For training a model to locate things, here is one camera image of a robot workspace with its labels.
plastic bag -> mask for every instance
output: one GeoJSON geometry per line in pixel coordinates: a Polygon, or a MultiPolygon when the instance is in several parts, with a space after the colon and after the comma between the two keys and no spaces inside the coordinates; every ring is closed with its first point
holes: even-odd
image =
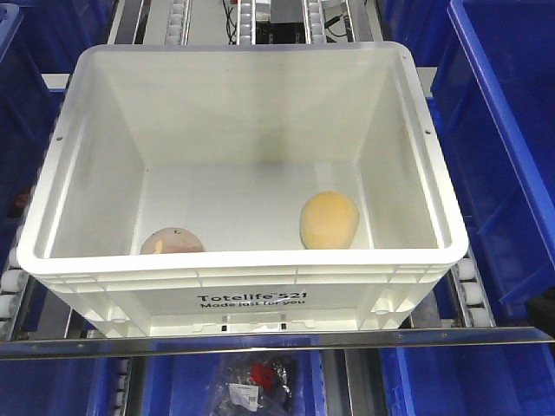
{"type": "Polygon", "coordinates": [[[297,363],[289,354],[222,354],[205,416],[291,416],[297,363]]]}

pink sponge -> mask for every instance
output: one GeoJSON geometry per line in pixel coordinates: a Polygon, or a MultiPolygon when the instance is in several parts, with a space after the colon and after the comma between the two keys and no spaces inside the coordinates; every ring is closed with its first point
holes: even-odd
{"type": "Polygon", "coordinates": [[[141,254],[195,253],[204,251],[200,240],[183,228],[164,228],[150,236],[140,248],[141,254]]]}

label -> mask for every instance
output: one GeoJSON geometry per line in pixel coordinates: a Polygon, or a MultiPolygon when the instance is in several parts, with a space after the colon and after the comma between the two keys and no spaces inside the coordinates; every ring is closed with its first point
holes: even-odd
{"type": "Polygon", "coordinates": [[[258,386],[229,383],[229,395],[234,405],[250,412],[258,410],[258,386]]]}
{"type": "Polygon", "coordinates": [[[308,292],[271,292],[221,294],[217,296],[198,295],[201,309],[206,308],[251,308],[253,306],[287,306],[306,303],[308,292]]]}

sponge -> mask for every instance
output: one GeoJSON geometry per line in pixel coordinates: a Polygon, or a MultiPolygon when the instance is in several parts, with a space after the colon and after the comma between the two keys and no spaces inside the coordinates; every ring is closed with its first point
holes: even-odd
{"type": "Polygon", "coordinates": [[[339,192],[320,192],[301,211],[301,238],[307,249],[348,249],[358,227],[356,205],[339,192]]]}
{"type": "Polygon", "coordinates": [[[141,254],[195,253],[204,251],[197,236],[183,228],[164,228],[150,236],[140,248],[141,254]]]}

blue bin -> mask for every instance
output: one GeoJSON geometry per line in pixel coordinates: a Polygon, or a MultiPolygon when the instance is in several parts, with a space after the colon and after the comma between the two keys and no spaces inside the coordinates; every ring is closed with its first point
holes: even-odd
{"type": "Polygon", "coordinates": [[[20,8],[0,4],[0,221],[33,182],[55,114],[21,37],[22,19],[20,8]]]}
{"type": "Polygon", "coordinates": [[[0,361],[0,414],[112,416],[117,359],[0,361]]]}
{"type": "Polygon", "coordinates": [[[453,0],[432,93],[506,316],[555,285],[555,2],[453,0]]]}
{"type": "MultiPolygon", "coordinates": [[[[317,351],[292,353],[297,362],[292,416],[324,416],[317,351]]],[[[141,416],[198,416],[205,408],[220,354],[162,355],[147,359],[141,416]]]]}
{"type": "Polygon", "coordinates": [[[380,351],[390,416],[555,413],[555,366],[545,344],[380,351]]]}
{"type": "Polygon", "coordinates": [[[22,7],[22,37],[44,74],[73,72],[80,54],[104,42],[114,0],[11,0],[22,7]]]}
{"type": "Polygon", "coordinates": [[[381,0],[386,37],[407,46],[419,67],[437,67],[453,28],[449,0],[381,0]]]}

